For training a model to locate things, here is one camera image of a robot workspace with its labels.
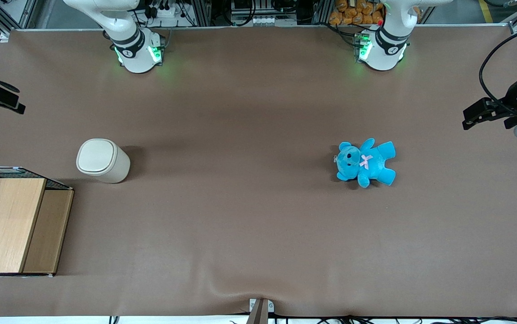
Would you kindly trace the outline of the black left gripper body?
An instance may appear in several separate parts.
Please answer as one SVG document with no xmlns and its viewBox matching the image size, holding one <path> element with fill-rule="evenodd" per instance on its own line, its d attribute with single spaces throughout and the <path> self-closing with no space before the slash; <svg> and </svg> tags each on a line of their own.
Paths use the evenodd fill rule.
<svg viewBox="0 0 517 324">
<path fill-rule="evenodd" d="M 514 118 L 517 120 L 517 81 L 511 84 L 505 95 L 497 101 L 509 110 L 502 107 L 499 108 L 499 104 L 496 104 L 497 108 L 495 112 L 497 113 L 497 117 L 495 117 L 495 120 L 502 118 Z"/>
</svg>

